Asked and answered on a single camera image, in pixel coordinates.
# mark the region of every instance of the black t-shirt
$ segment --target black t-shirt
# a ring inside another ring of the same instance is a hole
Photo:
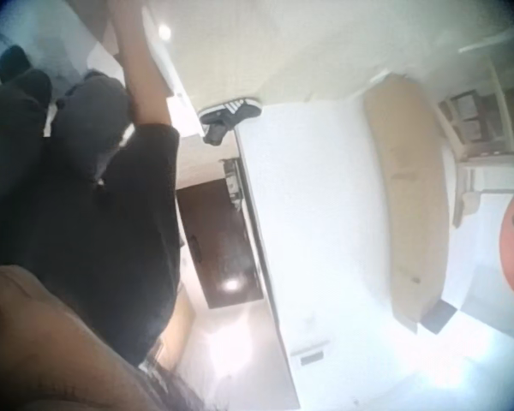
[[[175,306],[178,145],[172,127],[139,126],[102,185],[43,167],[0,204],[0,265],[32,272],[134,365]]]

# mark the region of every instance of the white wall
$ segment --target white wall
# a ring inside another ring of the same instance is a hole
[[[359,98],[287,104],[239,128],[272,292],[305,409],[365,402],[407,375],[390,325],[388,220],[380,167]]]
[[[323,361],[290,357],[302,409],[510,409],[514,339],[461,313],[440,336],[391,317],[386,198],[361,98],[269,106],[238,131],[288,354],[326,343]],[[498,250],[482,237],[500,224],[489,217],[451,232],[444,297],[456,307],[479,250]]]
[[[248,327],[249,363],[232,376],[221,378],[212,363],[210,338],[239,321]],[[177,371],[212,408],[272,411],[293,409],[297,404],[266,301],[200,315]]]

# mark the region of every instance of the raised arm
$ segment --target raised arm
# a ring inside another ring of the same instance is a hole
[[[134,123],[171,125],[168,86],[148,43],[139,0],[107,0],[117,35],[126,86],[134,105]]]

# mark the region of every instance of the shoe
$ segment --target shoe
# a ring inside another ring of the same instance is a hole
[[[200,122],[209,126],[204,142],[220,146],[226,134],[248,118],[260,116],[262,105],[254,98],[239,98],[200,112]]]
[[[32,68],[27,54],[18,45],[9,47],[0,56],[0,81],[6,83]]]

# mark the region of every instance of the sleeve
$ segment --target sleeve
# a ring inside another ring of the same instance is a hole
[[[164,124],[137,126],[103,176],[105,189],[137,211],[151,212],[162,234],[176,227],[179,133]]]

